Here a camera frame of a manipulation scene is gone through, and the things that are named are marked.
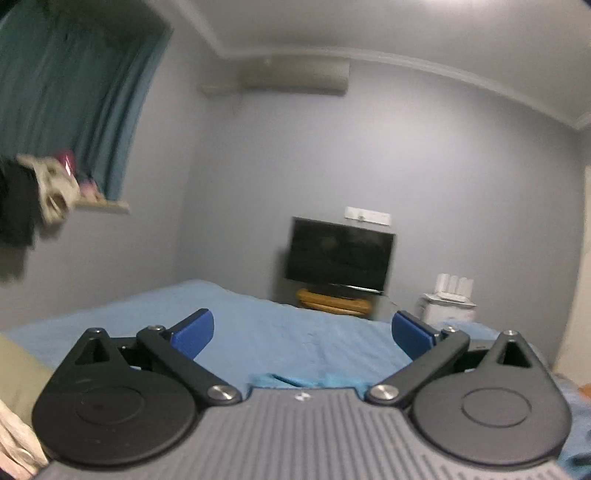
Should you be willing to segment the teal zip-up jacket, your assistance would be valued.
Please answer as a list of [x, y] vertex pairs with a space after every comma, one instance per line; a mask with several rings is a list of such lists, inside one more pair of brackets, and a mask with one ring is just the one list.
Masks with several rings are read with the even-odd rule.
[[327, 374], [318, 378], [288, 376], [277, 373], [256, 374], [249, 378], [249, 388], [261, 389], [355, 389], [360, 395], [372, 386], [356, 377]]

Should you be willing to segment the clothes pile on sill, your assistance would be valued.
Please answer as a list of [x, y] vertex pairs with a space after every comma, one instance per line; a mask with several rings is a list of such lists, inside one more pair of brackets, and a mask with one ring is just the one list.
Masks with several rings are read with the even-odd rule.
[[96, 182], [55, 157], [19, 154], [1, 158], [1, 280], [24, 274], [37, 236], [58, 234], [82, 202], [103, 203]]

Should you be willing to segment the light blue bed blanket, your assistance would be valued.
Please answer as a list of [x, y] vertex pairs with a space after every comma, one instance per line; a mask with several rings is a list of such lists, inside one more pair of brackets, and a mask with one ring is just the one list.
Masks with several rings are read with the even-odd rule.
[[[199, 309], [194, 359], [242, 393], [197, 406], [137, 343]], [[355, 389], [249, 388], [256, 374], [378, 384], [411, 363], [391, 323], [263, 301], [194, 281], [11, 332], [51, 368], [34, 398], [43, 479], [586, 479], [590, 403], [514, 330], [451, 320], [470, 337], [453, 373], [409, 406]]]

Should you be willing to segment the white wifi router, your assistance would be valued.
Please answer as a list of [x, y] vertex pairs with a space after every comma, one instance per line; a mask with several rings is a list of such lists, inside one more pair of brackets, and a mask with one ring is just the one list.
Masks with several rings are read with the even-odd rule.
[[436, 278], [434, 290], [426, 293], [424, 298], [437, 304], [474, 308], [473, 287], [472, 278], [440, 273]]

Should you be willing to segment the black flat screen television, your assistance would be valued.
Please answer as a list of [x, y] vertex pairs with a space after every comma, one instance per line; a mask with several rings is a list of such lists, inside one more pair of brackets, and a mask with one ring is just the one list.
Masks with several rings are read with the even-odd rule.
[[288, 280], [382, 294], [396, 235], [294, 217], [286, 269]]

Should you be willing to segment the wooden tv stand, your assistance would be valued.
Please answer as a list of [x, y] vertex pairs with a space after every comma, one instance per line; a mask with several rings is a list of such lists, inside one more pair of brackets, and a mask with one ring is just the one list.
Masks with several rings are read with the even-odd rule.
[[369, 300], [334, 297], [304, 288], [297, 290], [297, 300], [308, 309], [335, 315], [368, 317], [373, 312], [373, 305]]

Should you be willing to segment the wooden window sill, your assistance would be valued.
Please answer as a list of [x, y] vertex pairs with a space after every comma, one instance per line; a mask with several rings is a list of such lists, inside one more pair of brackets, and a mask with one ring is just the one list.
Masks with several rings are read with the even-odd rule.
[[91, 201], [85, 198], [81, 198], [75, 202], [74, 208], [76, 210], [105, 212], [113, 214], [126, 215], [130, 213], [130, 206], [124, 201]]

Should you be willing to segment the teal window curtain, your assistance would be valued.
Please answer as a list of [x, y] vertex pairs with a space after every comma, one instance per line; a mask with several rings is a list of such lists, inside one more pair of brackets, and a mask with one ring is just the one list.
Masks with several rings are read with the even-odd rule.
[[1, 5], [1, 154], [74, 153], [119, 198], [135, 129], [171, 35], [142, 1]]

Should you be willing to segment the white wall socket strip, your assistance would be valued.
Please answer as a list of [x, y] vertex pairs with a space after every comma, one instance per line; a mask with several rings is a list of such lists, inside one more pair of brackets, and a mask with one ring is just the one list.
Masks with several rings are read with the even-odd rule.
[[356, 207], [346, 207], [344, 217], [348, 220], [365, 222], [387, 227], [390, 227], [392, 224], [392, 218], [389, 213]]

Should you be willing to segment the white wall air conditioner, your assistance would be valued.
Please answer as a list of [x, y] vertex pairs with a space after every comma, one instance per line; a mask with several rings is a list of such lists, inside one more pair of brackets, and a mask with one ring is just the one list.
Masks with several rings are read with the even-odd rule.
[[270, 56], [239, 63], [225, 83], [201, 84], [211, 97], [245, 91], [345, 96], [349, 90], [351, 61], [338, 57]]

